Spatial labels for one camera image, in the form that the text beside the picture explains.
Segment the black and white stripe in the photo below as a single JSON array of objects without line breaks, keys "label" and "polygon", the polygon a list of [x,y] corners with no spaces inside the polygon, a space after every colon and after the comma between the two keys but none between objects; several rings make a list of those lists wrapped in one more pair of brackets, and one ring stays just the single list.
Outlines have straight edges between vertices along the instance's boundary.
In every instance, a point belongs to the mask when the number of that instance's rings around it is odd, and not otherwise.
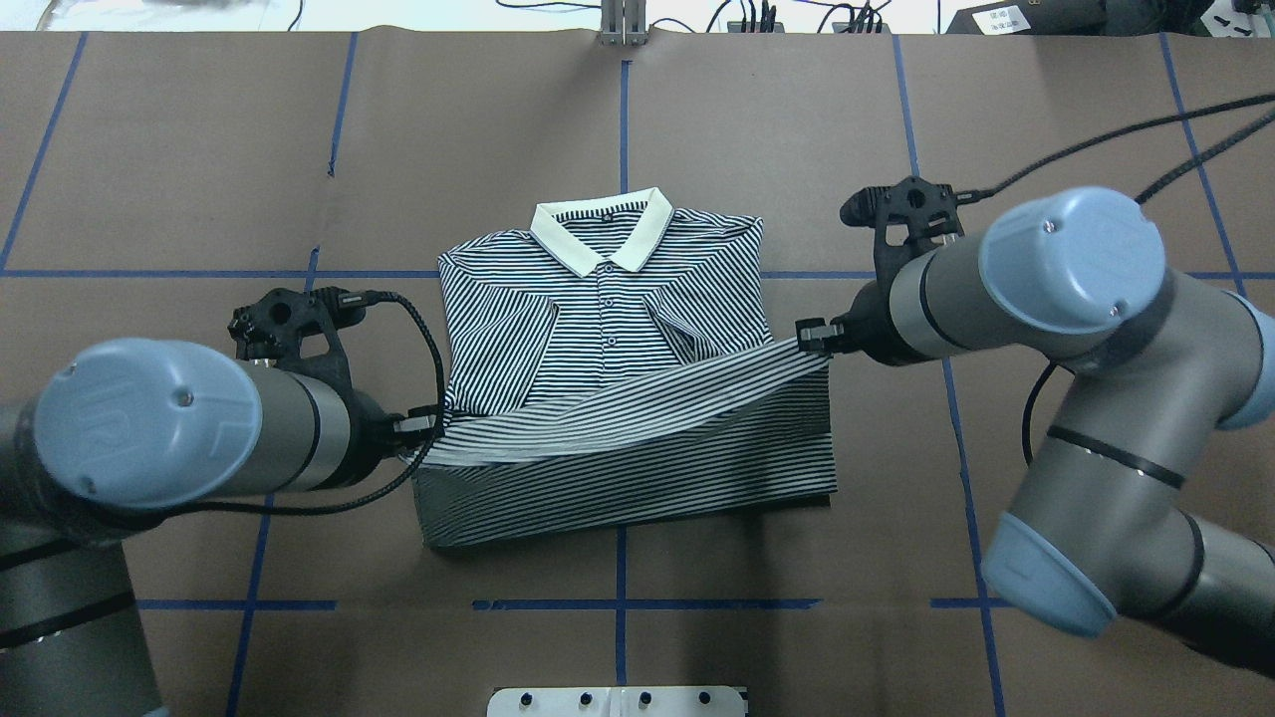
[{"label": "black and white stripe", "polygon": [[439,259],[449,430],[414,477],[431,545],[836,489],[827,361],[771,339],[761,221],[676,209],[640,225],[667,200],[632,198],[542,205],[562,241],[515,230]]},{"label": "black and white stripe", "polygon": [[[558,221],[609,256],[643,214],[622,207]],[[585,278],[520,230],[448,251],[439,273],[454,356],[450,413],[504,413],[769,342],[761,230],[755,217],[677,209],[640,272],[606,263]]]}]

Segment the white collar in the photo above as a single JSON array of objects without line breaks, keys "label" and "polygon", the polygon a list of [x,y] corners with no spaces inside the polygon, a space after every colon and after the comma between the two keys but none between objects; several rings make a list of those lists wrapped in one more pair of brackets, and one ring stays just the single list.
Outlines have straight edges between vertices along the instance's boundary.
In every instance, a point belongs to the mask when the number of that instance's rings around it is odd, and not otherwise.
[{"label": "white collar", "polygon": [[[643,211],[641,218],[638,219],[638,226],[634,227],[629,239],[611,256],[602,256],[585,246],[555,218],[556,214],[566,212],[601,211],[639,202],[645,202],[646,209]],[[532,236],[550,255],[580,278],[589,276],[598,264],[607,260],[615,262],[626,270],[639,272],[655,251],[655,246],[664,236],[664,230],[668,228],[672,217],[673,205],[660,194],[659,189],[652,188],[618,196],[537,204],[536,216],[532,218]]]}]

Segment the blue tape line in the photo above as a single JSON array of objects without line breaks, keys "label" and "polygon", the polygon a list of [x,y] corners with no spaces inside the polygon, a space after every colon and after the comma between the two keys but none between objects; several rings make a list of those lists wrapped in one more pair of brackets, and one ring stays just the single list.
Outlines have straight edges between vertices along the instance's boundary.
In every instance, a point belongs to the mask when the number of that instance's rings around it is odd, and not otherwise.
[{"label": "blue tape line", "polygon": [[[238,612],[247,609],[245,600],[139,600],[139,610],[190,612]],[[333,612],[335,600],[259,600],[258,612]]]},{"label": "blue tape line", "polygon": [[[274,505],[274,496],[265,496],[265,505]],[[270,517],[261,515],[256,531],[256,550],[252,554],[252,573],[247,583],[247,600],[244,605],[244,623],[240,625],[238,648],[235,651],[235,672],[231,675],[231,690],[226,700],[226,717],[238,713],[240,690],[244,686],[244,667],[247,665],[247,646],[252,637],[252,616],[256,612],[256,591],[261,586],[261,564],[265,563],[265,541],[270,535]]]},{"label": "blue tape line", "polygon": [[315,287],[315,277],[319,276],[319,248],[315,246],[310,250],[310,265],[306,267],[306,288],[305,291],[311,291]]},{"label": "blue tape line", "polygon": [[[984,601],[977,597],[936,597],[929,601],[929,607],[935,610],[982,610],[983,605]],[[986,605],[988,607],[1014,607],[1014,605],[1003,597],[988,598]]]},{"label": "blue tape line", "polygon": [[[921,161],[917,157],[917,138],[912,126],[912,106],[908,101],[908,78],[903,64],[903,45],[899,36],[894,40],[894,66],[899,75],[899,102],[903,105],[903,125],[908,133],[908,159],[912,174],[921,176]],[[983,582],[983,554],[978,538],[978,517],[974,512],[974,490],[969,481],[969,459],[965,454],[965,435],[960,424],[960,407],[956,403],[956,381],[952,378],[951,361],[943,358],[943,383],[947,388],[947,412],[952,431],[956,435],[956,452],[960,455],[960,480],[965,492],[965,529],[969,535],[970,555],[974,559],[974,584],[978,588],[978,611],[983,623],[983,647],[987,651],[987,674],[992,683],[992,706],[996,717],[1005,717],[1005,694],[1001,689],[1001,663],[996,656],[996,633],[992,628],[992,610],[987,596],[987,583]]]},{"label": "blue tape line", "polygon": [[138,610],[190,610],[195,612],[238,612],[247,606],[242,600],[139,600]]},{"label": "blue tape line", "polygon": [[337,122],[332,128],[332,154],[328,156],[328,176],[337,176],[337,149],[340,147],[340,128],[346,122],[346,100],[349,98],[349,75],[354,70],[354,48],[358,47],[358,33],[349,33],[349,48],[346,50],[346,74],[340,79],[340,100],[337,102]]},{"label": "blue tape line", "polygon": [[5,269],[5,278],[38,279],[258,279],[306,278],[296,269]]},{"label": "blue tape line", "polygon": [[629,531],[616,528],[616,684],[629,684]]},{"label": "blue tape line", "polygon": [[[629,193],[629,71],[632,60],[620,61],[620,194]],[[616,684],[629,684],[629,531],[616,528]]]},{"label": "blue tape line", "polygon": [[548,610],[548,611],[711,611],[711,610],[810,610],[824,601],[798,600],[476,600],[478,612]]},{"label": "blue tape line", "polygon": [[899,78],[899,102],[903,105],[903,128],[908,133],[908,159],[912,162],[913,176],[921,176],[921,162],[917,159],[917,135],[912,129],[912,103],[908,101],[908,75],[903,70],[903,43],[898,34],[894,40],[894,70]]},{"label": "blue tape line", "polygon": [[620,61],[620,194],[629,193],[629,65]]},{"label": "blue tape line", "polygon": [[[1197,279],[1234,279],[1230,272],[1186,272]],[[1275,272],[1239,272],[1244,281],[1275,281]],[[319,269],[321,279],[436,279],[433,269]],[[14,279],[309,279],[300,269],[5,269]],[[876,272],[761,272],[762,279],[873,279]]]},{"label": "blue tape line", "polygon": [[[1186,103],[1182,102],[1182,89],[1178,87],[1178,73],[1173,66],[1173,52],[1169,51],[1169,36],[1160,33],[1160,54],[1164,55],[1164,69],[1169,73],[1169,87],[1173,89],[1173,102],[1178,107],[1178,114],[1184,114],[1187,111]],[[1191,120],[1182,120],[1182,131],[1187,135],[1187,147],[1191,148],[1191,156],[1198,157],[1200,149],[1196,147],[1195,133],[1191,130]],[[1227,277],[1235,282],[1235,292],[1248,299],[1248,292],[1244,291],[1244,279],[1239,274],[1239,263],[1235,262],[1235,253],[1230,248],[1230,237],[1227,235],[1227,225],[1221,221],[1221,211],[1218,209],[1218,199],[1213,193],[1213,184],[1209,181],[1209,171],[1204,168],[1204,165],[1196,167],[1196,172],[1200,174],[1200,184],[1204,185],[1204,196],[1209,202],[1209,212],[1213,214],[1213,223],[1218,227],[1218,239],[1221,240],[1221,250],[1227,255],[1227,265],[1230,267],[1230,276]]]},{"label": "blue tape line", "polygon": [[54,112],[48,116],[48,124],[45,126],[45,137],[40,140],[40,148],[36,151],[36,161],[31,163],[31,174],[27,175],[27,186],[23,188],[22,196],[18,199],[18,209],[13,213],[9,235],[4,240],[4,249],[0,249],[0,270],[4,270],[5,265],[9,264],[9,254],[13,253],[13,245],[18,241],[18,228],[22,226],[22,217],[27,213],[27,203],[31,202],[31,193],[36,189],[36,177],[40,176],[40,167],[45,163],[45,153],[48,151],[48,143],[54,139],[54,129],[57,128],[57,117],[62,115],[66,96],[70,94],[71,82],[75,79],[75,70],[79,68],[80,56],[84,55],[85,42],[88,42],[88,33],[82,32],[79,42],[75,43],[75,54],[71,55],[71,64],[66,68],[62,89],[57,93],[57,102],[54,103]]},{"label": "blue tape line", "polygon": [[764,279],[875,279],[876,272],[761,272]]},{"label": "blue tape line", "polygon": [[978,589],[978,611],[983,623],[983,646],[987,649],[987,671],[992,680],[992,704],[997,717],[1005,717],[1005,694],[1001,690],[1001,665],[996,656],[996,634],[992,629],[991,601],[987,583],[983,582],[983,549],[978,536],[978,513],[974,509],[974,489],[969,480],[969,455],[965,453],[965,432],[960,422],[960,406],[956,402],[956,379],[952,376],[951,361],[943,358],[943,384],[947,388],[947,413],[952,431],[956,434],[956,453],[960,455],[960,482],[965,494],[965,531],[969,535],[969,551],[974,559],[974,586]]},{"label": "blue tape line", "polygon": [[316,277],[334,279],[436,279],[437,269],[329,269]]}]

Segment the label sticker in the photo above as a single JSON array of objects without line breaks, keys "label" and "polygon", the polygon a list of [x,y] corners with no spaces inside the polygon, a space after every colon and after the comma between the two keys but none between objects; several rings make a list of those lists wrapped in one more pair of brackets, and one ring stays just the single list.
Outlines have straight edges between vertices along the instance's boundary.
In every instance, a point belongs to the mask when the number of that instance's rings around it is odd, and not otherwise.
[{"label": "label sticker", "polygon": [[974,13],[972,17],[978,23],[978,29],[983,31],[983,34],[1009,34],[1011,32],[1031,29],[1031,24],[1023,17],[1023,10],[1017,5],[984,10]]}]

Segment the shirt sleeve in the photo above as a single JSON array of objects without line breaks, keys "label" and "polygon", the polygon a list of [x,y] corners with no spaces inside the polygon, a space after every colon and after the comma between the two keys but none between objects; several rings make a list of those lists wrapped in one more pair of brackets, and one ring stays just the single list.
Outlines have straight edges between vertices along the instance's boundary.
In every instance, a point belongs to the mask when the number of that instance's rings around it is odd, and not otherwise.
[{"label": "shirt sleeve", "polygon": [[520,408],[557,319],[547,296],[488,283],[454,256],[439,258],[451,339],[450,420]]},{"label": "shirt sleeve", "polygon": [[761,219],[676,281],[645,297],[652,320],[682,364],[774,341],[761,302]]}]

